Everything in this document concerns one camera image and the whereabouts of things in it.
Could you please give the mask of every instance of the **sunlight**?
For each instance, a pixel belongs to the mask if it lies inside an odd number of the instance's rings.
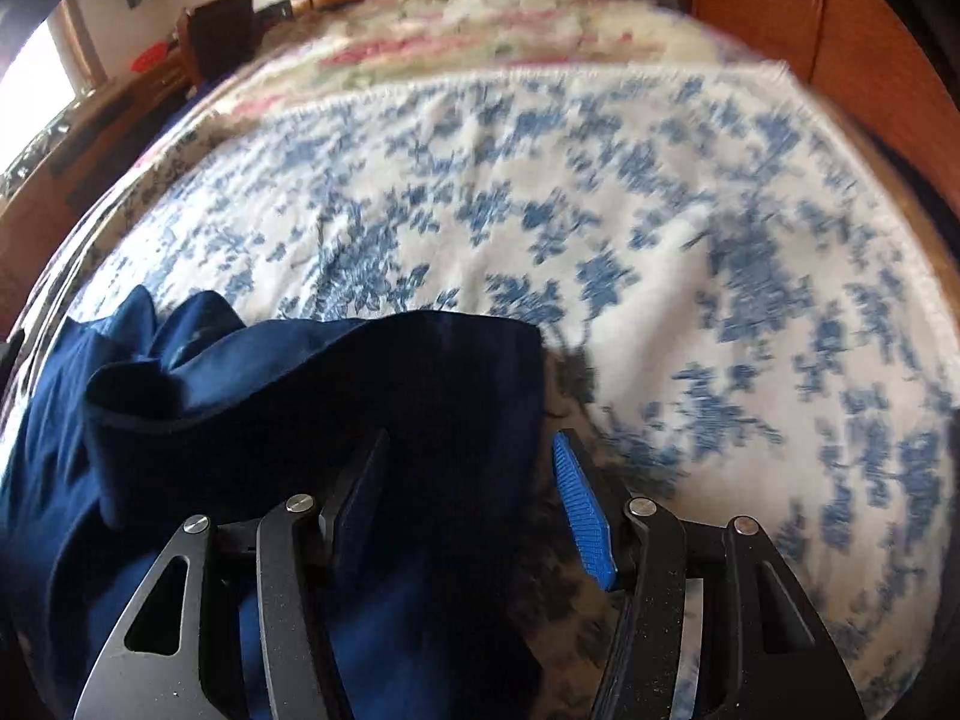
[[[6,170],[73,98],[73,87],[44,22],[0,79],[0,170]]]

